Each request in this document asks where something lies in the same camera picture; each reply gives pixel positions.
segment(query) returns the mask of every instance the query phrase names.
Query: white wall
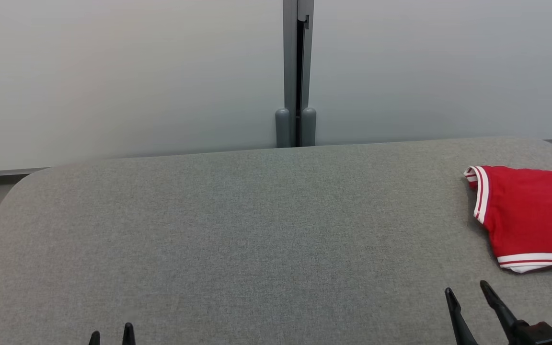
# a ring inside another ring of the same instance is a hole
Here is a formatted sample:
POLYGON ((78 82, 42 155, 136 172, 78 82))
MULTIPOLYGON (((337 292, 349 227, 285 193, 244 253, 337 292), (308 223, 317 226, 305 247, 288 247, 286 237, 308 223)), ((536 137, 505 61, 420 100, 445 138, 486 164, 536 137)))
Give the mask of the white wall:
POLYGON ((552 139, 552 0, 315 2, 316 144, 552 139))
POLYGON ((0 0, 0 170, 276 146, 279 0, 0 0))

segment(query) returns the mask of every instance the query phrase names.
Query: folded shirt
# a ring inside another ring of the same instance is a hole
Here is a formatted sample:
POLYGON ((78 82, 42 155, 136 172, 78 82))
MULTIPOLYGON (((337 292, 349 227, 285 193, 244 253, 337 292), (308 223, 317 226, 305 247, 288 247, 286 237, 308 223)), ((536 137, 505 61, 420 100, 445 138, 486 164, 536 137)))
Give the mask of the folded shirt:
POLYGON ((474 217, 489 231, 502 268, 524 273, 552 266, 552 171, 471 166, 474 217))

